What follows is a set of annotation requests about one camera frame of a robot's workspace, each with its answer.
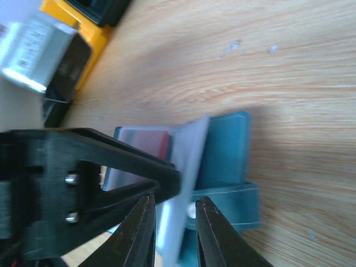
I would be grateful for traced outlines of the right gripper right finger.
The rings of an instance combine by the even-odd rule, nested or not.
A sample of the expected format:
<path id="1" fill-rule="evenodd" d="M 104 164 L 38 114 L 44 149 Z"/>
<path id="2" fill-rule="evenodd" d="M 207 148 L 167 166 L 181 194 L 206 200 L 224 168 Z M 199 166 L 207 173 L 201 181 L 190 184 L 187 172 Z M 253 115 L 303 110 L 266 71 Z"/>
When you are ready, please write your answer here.
<path id="1" fill-rule="evenodd" d="M 199 266 L 272 266 L 238 234 L 207 196 L 196 202 L 196 234 Z"/>

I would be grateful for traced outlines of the teal card holder wallet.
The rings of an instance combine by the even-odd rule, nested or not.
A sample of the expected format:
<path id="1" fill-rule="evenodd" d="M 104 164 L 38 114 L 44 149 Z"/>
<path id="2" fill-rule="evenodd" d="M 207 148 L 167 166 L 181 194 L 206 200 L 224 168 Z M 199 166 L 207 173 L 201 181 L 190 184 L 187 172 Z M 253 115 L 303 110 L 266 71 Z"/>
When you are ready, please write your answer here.
<path id="1" fill-rule="evenodd" d="M 209 197 L 234 229 L 260 226 L 258 186 L 248 181 L 250 115 L 205 115 L 180 126 L 120 126 L 116 140 L 172 163 L 179 194 L 156 205 L 162 266 L 197 266 L 195 203 Z"/>

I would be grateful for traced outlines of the red white card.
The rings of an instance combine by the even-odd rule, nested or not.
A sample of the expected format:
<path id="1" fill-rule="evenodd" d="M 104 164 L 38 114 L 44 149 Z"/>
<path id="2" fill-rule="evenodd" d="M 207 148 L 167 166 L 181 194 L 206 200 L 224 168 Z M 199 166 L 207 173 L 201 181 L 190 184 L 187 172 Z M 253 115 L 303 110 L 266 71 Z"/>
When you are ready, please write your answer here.
<path id="1" fill-rule="evenodd" d="M 125 126 L 115 129 L 114 139 L 139 151 L 139 156 L 170 161 L 173 138 L 167 128 L 161 126 Z M 107 168 L 103 189 L 111 191 L 120 187 L 135 184 L 146 179 L 142 176 L 111 167 Z"/>

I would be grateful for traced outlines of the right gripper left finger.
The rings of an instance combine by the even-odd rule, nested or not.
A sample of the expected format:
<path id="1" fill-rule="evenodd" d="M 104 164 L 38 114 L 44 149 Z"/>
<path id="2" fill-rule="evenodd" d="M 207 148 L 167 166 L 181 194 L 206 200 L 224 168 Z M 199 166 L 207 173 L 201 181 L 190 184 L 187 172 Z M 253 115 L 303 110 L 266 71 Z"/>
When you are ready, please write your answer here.
<path id="1" fill-rule="evenodd" d="M 81 266 L 154 266 L 156 210 L 153 195 L 142 197 L 114 234 Z"/>

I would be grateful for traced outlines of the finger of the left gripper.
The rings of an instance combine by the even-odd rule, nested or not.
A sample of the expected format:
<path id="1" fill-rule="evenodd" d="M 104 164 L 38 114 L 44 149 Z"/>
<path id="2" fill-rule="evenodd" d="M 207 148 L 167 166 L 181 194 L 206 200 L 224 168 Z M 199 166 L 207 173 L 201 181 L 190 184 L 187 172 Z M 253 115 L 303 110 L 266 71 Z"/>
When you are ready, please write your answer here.
<path id="1" fill-rule="evenodd" d="M 56 258 L 117 225 L 146 195 L 180 191 L 174 165 L 91 128 L 1 133 L 1 258 Z M 146 180 L 103 189 L 107 168 Z"/>

